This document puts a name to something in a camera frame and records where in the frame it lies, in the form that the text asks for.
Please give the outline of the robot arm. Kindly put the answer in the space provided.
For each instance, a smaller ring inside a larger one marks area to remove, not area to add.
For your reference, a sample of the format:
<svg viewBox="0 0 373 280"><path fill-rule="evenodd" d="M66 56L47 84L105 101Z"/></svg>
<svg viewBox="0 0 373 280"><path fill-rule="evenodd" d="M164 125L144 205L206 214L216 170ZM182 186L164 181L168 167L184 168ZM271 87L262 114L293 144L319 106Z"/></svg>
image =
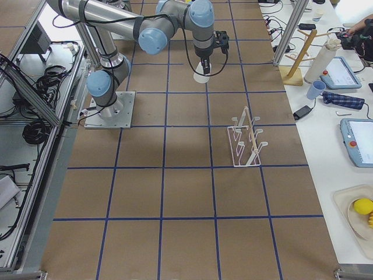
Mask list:
<svg viewBox="0 0 373 280"><path fill-rule="evenodd" d="M137 15L101 1L48 1L48 4L57 15L87 28L94 41L101 69L89 75L86 86L101 120L112 120L122 113L124 103L116 89L131 72L131 64L118 51L113 33L137 42L147 54L157 55L178 29L188 30L200 59L192 70L198 76L210 75L210 56L217 43L210 1L159 1L155 15L151 16Z"/></svg>

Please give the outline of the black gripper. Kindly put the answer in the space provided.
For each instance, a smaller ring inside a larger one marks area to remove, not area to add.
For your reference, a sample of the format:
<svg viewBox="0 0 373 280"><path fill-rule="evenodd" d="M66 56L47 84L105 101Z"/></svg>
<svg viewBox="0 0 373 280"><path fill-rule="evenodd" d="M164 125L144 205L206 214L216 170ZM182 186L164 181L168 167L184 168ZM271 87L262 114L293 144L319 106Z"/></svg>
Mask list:
<svg viewBox="0 0 373 280"><path fill-rule="evenodd" d="M210 60L209 57L212 55L214 48L212 46L208 48L199 48L195 46L195 54L200 58L200 64L203 68L203 74L210 74Z"/></svg>

